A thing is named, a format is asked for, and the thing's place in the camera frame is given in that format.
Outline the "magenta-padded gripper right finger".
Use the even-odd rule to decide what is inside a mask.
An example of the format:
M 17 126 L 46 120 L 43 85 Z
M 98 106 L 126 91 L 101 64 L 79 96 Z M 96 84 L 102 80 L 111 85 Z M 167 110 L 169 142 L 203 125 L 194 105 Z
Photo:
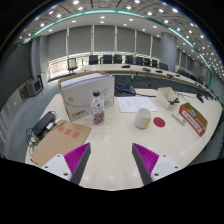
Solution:
M 181 170 L 167 155 L 158 155 L 136 143 L 132 144 L 132 154 L 144 185 Z

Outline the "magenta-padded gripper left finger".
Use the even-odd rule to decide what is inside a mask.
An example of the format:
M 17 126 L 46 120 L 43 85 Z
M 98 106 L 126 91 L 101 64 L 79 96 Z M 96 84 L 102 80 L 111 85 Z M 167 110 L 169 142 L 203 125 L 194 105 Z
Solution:
M 42 169 L 79 185 L 90 154 L 91 145 L 87 143 L 65 155 L 56 154 Z

